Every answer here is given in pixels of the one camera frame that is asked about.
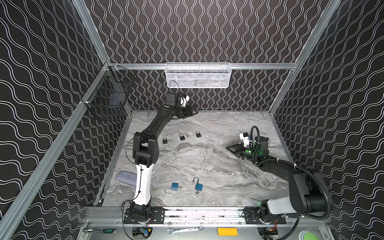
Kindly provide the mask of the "dark padlock with keyring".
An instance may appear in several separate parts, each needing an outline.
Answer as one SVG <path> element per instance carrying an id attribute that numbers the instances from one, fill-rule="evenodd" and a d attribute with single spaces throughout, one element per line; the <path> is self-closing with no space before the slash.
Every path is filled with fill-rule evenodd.
<path id="1" fill-rule="evenodd" d="M 180 134 L 180 140 L 185 141 L 186 139 L 189 139 L 191 136 L 187 134 Z"/>

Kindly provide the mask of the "black padlock with key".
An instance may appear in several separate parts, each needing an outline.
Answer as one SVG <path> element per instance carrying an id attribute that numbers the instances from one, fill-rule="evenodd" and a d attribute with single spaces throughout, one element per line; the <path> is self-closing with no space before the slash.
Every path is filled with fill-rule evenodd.
<path id="1" fill-rule="evenodd" d="M 171 144 L 173 142 L 174 142 L 173 139 L 168 139 L 166 137 L 164 137 L 162 140 L 163 145 Z"/>

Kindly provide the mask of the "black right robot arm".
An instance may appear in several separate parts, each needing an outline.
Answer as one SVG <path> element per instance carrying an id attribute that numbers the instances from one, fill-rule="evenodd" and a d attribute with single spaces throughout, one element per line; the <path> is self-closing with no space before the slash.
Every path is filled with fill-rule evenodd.
<path id="1" fill-rule="evenodd" d="M 321 173 L 271 156 L 269 138 L 243 138 L 242 143 L 228 146 L 226 150 L 242 160 L 251 161 L 263 172 L 288 182 L 289 195 L 262 201 L 260 216 L 303 215 L 316 220 L 329 217 L 334 205 Z"/>

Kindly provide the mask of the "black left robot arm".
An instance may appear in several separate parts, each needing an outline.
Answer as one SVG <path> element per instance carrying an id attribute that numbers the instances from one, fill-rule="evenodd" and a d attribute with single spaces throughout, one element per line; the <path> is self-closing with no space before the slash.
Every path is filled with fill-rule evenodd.
<path id="1" fill-rule="evenodd" d="M 149 126 L 134 134 L 132 155 L 139 179 L 127 215 L 139 223 L 150 219 L 152 173 L 160 156 L 158 138 L 171 120 L 185 119 L 198 113 L 193 110 L 189 100 L 190 97 L 184 93 L 169 93 L 166 103 L 159 107 Z"/>

